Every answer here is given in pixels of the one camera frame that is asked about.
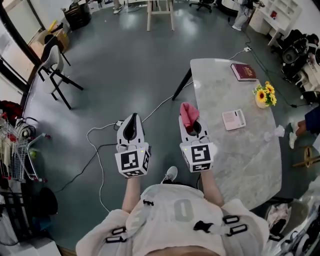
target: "yellow flower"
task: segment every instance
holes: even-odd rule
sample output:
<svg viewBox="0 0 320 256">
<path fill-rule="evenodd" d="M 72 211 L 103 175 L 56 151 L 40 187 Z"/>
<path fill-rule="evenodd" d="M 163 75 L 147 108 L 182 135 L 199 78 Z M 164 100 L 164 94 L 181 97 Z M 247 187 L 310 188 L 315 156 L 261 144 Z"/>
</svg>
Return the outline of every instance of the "yellow flower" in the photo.
<svg viewBox="0 0 320 256">
<path fill-rule="evenodd" d="M 275 88 L 269 83 L 265 85 L 266 90 L 268 93 L 275 94 Z"/>
<path fill-rule="evenodd" d="M 277 103 L 276 96 L 274 94 L 270 94 L 270 98 L 271 98 L 272 105 L 275 106 Z"/>
<path fill-rule="evenodd" d="M 263 89 L 259 89 L 257 92 L 256 92 L 256 95 L 257 95 L 257 98 L 260 102 L 266 102 L 267 100 L 267 94 L 266 92 L 263 90 Z"/>
</svg>

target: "marble table top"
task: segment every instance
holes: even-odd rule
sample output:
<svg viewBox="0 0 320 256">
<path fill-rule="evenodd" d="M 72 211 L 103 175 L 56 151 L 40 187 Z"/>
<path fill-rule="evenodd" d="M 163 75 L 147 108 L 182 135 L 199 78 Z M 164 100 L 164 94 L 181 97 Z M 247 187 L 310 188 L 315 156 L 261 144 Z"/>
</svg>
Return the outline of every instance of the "marble table top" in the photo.
<svg viewBox="0 0 320 256">
<path fill-rule="evenodd" d="M 256 105 L 252 90 L 260 82 L 238 81 L 232 63 L 240 62 L 203 58 L 192 59 L 190 66 L 200 117 L 218 148 L 212 169 L 216 182 L 226 202 L 238 198 L 252 209 L 281 188 L 280 144 L 277 137 L 264 140 L 276 124 L 270 107 Z M 242 109 L 246 126 L 227 131 L 222 113 L 237 109 Z"/>
</svg>

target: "red book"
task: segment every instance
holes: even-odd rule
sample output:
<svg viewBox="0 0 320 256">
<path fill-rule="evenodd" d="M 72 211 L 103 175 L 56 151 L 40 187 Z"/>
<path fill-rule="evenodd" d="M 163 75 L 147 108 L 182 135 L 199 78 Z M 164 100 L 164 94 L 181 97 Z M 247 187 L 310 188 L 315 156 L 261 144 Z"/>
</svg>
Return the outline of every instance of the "red book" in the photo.
<svg viewBox="0 0 320 256">
<path fill-rule="evenodd" d="M 247 64 L 231 64 L 231 68 L 238 81 L 255 81 L 257 80 L 256 72 Z"/>
</svg>

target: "red cloth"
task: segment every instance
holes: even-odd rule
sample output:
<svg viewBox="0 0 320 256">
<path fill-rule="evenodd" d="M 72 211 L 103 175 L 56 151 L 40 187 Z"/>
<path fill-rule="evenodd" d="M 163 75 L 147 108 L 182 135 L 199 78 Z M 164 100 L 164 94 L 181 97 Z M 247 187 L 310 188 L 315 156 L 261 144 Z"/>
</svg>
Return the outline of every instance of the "red cloth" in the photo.
<svg viewBox="0 0 320 256">
<path fill-rule="evenodd" d="M 180 115 L 186 131 L 192 132 L 194 123 L 200 116 L 199 110 L 188 102 L 182 102 L 180 106 Z"/>
</svg>

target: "black chair leg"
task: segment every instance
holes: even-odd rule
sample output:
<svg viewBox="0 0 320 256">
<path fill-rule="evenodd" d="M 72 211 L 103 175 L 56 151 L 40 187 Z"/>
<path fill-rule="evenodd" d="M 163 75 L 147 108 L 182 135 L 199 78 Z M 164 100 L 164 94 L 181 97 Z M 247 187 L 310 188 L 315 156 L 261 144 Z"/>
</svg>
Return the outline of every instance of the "black chair leg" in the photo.
<svg viewBox="0 0 320 256">
<path fill-rule="evenodd" d="M 52 97 L 54 98 L 55 101 L 58 100 L 57 97 L 56 97 L 56 95 L 54 95 L 54 93 L 51 93 L 51 95 L 52 95 Z"/>
<path fill-rule="evenodd" d="M 66 83 L 70 83 L 72 84 L 74 87 L 77 87 L 79 90 L 83 91 L 83 88 L 78 85 L 77 83 L 75 83 L 74 81 L 70 80 L 68 77 L 64 76 L 63 74 L 61 74 L 60 72 L 57 72 L 56 75 L 58 75 L 59 77 L 62 78 L 62 80 Z"/>
<path fill-rule="evenodd" d="M 185 87 L 185 85 L 187 84 L 187 82 L 189 81 L 189 79 L 191 78 L 192 73 L 191 73 L 191 68 L 189 68 L 188 72 L 185 74 L 184 78 L 182 79 L 180 85 L 178 86 L 178 88 L 176 89 L 172 100 L 174 101 L 175 98 L 179 95 L 179 93 L 182 91 L 182 89 Z"/>
<path fill-rule="evenodd" d="M 62 92 L 60 91 L 60 89 L 59 89 L 59 87 L 57 86 L 56 81 L 54 80 L 54 78 L 53 78 L 53 77 L 50 77 L 50 79 L 51 79 L 51 82 L 52 82 L 54 88 L 56 89 L 56 91 L 58 92 L 58 94 L 61 96 L 64 104 L 66 104 L 66 106 L 68 107 L 68 109 L 71 110 L 71 107 L 70 107 L 68 101 L 66 100 L 66 98 L 65 98 L 65 96 L 62 94 Z"/>
<path fill-rule="evenodd" d="M 66 63 L 68 63 L 68 65 L 71 66 L 70 63 L 69 63 L 69 61 L 67 60 L 66 56 L 65 56 L 62 52 L 61 52 L 61 55 L 62 55 L 62 57 L 64 57 Z"/>
</svg>

